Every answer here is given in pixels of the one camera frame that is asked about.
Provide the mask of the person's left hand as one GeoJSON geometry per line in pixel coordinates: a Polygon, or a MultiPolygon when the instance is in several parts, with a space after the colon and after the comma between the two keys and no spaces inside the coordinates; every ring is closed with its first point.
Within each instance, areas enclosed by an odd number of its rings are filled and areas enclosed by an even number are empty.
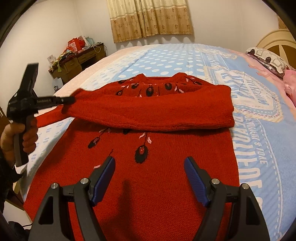
{"type": "MultiPolygon", "coordinates": [[[[6,125],[1,134],[1,150],[10,167],[13,167],[15,163],[14,136],[23,133],[24,130],[24,124],[10,123],[6,125]]],[[[25,153],[30,154],[36,149],[36,141],[38,140],[37,132],[37,119],[32,118],[30,128],[23,134],[23,151],[25,153]]]]}

